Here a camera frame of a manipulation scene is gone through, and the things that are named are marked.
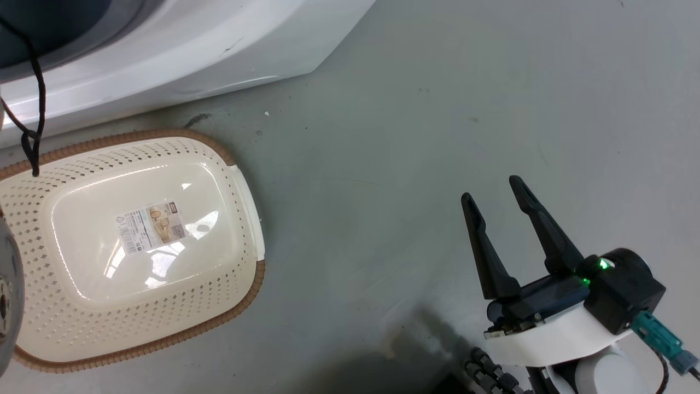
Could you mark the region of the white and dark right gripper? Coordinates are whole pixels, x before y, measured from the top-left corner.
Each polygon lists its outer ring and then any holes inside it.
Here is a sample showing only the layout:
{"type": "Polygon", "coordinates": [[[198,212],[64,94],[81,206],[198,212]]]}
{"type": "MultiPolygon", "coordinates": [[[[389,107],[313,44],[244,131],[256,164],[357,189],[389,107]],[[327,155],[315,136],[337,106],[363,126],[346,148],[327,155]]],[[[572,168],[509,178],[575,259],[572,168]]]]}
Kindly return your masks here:
{"type": "Polygon", "coordinates": [[[511,175],[509,184],[520,210],[532,222],[545,254],[545,267],[553,275],[521,287],[495,251],[487,235],[487,223],[472,195],[462,195],[463,216],[482,294],[489,301],[487,317],[492,326],[483,336],[493,360],[544,367],[591,356],[630,335],[630,330],[610,333],[585,309],[588,287],[583,279],[572,275],[585,257],[522,177],[511,175]]]}

